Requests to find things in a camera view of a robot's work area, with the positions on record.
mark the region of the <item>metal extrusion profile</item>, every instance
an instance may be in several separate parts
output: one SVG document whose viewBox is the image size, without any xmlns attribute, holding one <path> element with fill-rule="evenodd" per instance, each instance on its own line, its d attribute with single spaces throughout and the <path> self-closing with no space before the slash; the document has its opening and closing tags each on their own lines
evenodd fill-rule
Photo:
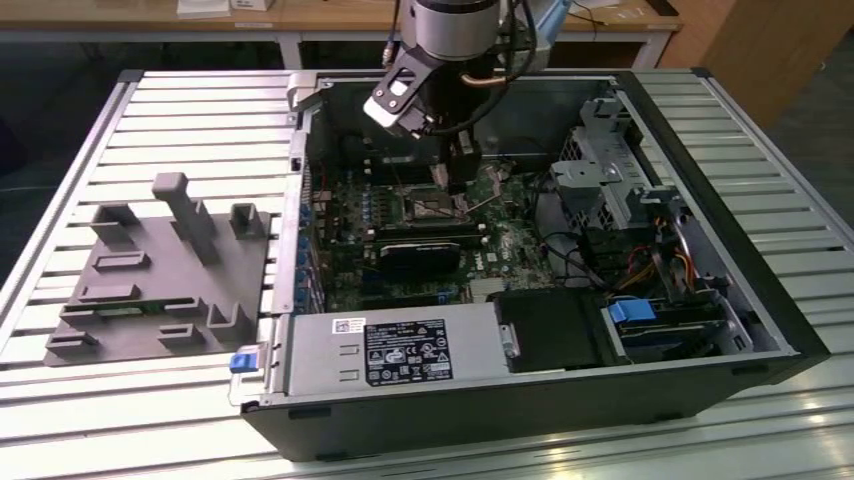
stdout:
<svg viewBox="0 0 854 480">
<path fill-rule="evenodd" d="M 689 71 L 640 84 L 834 356 L 695 418 L 490 444 L 294 464 L 228 403 L 228 355 L 49 369 L 47 332 L 95 234 L 95 206 L 165 211 L 144 185 L 176 165 L 211 212 L 251 201 L 275 215 L 290 167 L 288 73 L 147 72 L 111 96 L 40 234 L 0 296 L 4 478 L 762 478 L 850 474 L 854 452 L 851 232 L 714 81 Z M 232 125 L 196 129 L 193 117 Z M 656 152 L 647 157 L 665 182 Z M 271 324 L 279 245 L 271 239 L 262 322 Z"/>
</svg>

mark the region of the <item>blue latch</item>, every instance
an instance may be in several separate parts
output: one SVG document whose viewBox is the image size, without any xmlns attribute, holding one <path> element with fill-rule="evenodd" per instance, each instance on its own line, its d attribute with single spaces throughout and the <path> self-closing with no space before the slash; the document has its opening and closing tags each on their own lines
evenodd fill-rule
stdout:
<svg viewBox="0 0 854 480">
<path fill-rule="evenodd" d="M 258 352 L 235 353 L 228 362 L 231 373 L 258 372 Z"/>
<path fill-rule="evenodd" d="M 655 311 L 648 300 L 618 300 L 608 306 L 608 313 L 614 323 L 632 322 L 638 320 L 655 320 Z"/>
</svg>

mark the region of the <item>power supply label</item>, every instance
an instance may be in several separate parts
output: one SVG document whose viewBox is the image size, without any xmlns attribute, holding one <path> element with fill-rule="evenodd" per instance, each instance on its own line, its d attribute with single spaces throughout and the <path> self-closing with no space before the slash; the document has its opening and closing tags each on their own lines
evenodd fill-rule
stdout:
<svg viewBox="0 0 854 480">
<path fill-rule="evenodd" d="M 452 379 L 444 319 L 366 325 L 364 364 L 372 387 Z"/>
</svg>

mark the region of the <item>barcode sticker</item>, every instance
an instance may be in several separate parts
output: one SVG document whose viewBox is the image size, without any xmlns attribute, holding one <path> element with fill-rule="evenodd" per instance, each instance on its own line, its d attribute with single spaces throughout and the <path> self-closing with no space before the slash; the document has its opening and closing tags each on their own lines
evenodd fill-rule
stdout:
<svg viewBox="0 0 854 480">
<path fill-rule="evenodd" d="M 364 318 L 336 318 L 332 320 L 332 333 L 362 333 Z"/>
</svg>

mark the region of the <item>red cable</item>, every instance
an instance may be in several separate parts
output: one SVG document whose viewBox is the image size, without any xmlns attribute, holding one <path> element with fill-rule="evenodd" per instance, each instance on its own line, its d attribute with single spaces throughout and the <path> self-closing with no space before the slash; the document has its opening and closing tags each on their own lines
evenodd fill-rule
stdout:
<svg viewBox="0 0 854 480">
<path fill-rule="evenodd" d="M 628 272 L 627 273 L 631 273 L 631 267 L 632 267 L 632 262 L 634 262 L 634 259 L 635 259 L 635 255 L 638 254 L 638 252 L 640 252 L 640 251 L 643 251 L 643 250 L 646 250 L 648 248 L 650 248 L 648 245 L 640 245 L 639 247 L 635 247 L 631 250 L 631 253 L 628 253 L 628 261 L 626 262 L 626 263 L 628 263 Z"/>
</svg>

